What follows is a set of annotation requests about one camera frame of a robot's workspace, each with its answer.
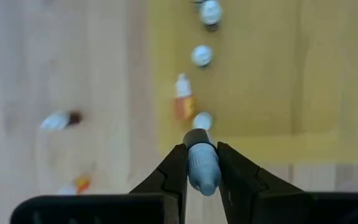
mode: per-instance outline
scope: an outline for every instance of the bottle with orange label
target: bottle with orange label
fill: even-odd
[[[175,84],[177,95],[175,99],[175,111],[178,119],[192,119],[195,115],[195,99],[191,93],[190,81],[184,73],[178,76]]]

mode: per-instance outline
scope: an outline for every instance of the wooden surface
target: wooden surface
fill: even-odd
[[[244,155],[358,160],[358,1],[221,1],[212,33],[188,1],[150,5],[162,152],[190,127],[172,111],[185,72],[196,107],[216,118],[215,138]],[[201,44],[214,51],[206,69],[190,60]]]
[[[349,26],[358,29],[358,3],[347,4]],[[88,193],[118,194],[160,162],[153,104],[161,89],[149,68],[146,9],[141,0],[0,1],[0,223],[21,201],[54,194],[93,164]],[[347,40],[349,66],[358,68],[354,36]],[[355,72],[343,85],[353,101],[342,105],[353,108],[343,119],[352,117],[346,125],[354,129],[342,134],[357,145]],[[39,130],[47,115],[66,109],[82,110],[84,122],[58,133]],[[358,191],[356,162],[256,162],[305,190]],[[226,222],[219,194],[202,197],[189,187],[187,210],[187,223]]]

